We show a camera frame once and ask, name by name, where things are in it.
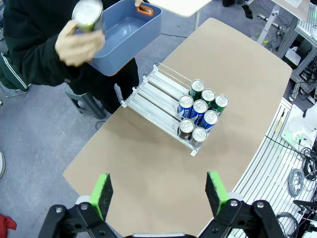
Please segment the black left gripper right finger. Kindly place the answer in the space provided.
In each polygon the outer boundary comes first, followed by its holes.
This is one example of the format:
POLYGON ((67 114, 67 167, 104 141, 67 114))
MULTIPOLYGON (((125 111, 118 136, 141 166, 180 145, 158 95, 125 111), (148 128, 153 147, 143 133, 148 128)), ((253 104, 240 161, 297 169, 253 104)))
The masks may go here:
POLYGON ((200 238, 227 238, 232 230, 243 230, 248 238, 283 238, 283 231, 266 200, 251 205, 229 198, 216 171, 207 172, 205 192, 213 219, 201 231, 200 238))

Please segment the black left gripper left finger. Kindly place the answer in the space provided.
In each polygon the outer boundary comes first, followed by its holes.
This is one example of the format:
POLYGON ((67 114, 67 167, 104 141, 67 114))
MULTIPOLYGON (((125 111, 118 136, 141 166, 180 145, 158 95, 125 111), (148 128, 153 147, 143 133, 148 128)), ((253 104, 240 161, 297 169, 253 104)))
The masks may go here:
POLYGON ((110 174, 101 174, 88 202, 69 209, 61 204, 51 206, 38 237, 75 238, 87 232, 91 238, 115 238, 116 233, 106 223, 112 195, 110 174))

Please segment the person's right hand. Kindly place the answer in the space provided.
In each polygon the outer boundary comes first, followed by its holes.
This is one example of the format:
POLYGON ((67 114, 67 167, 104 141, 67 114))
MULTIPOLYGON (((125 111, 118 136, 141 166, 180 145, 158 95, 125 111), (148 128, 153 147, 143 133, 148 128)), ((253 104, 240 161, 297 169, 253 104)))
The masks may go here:
POLYGON ((76 21, 68 21, 55 43, 59 59, 67 66, 78 67, 91 60, 105 43, 105 35, 101 30, 76 34, 76 28, 76 21))

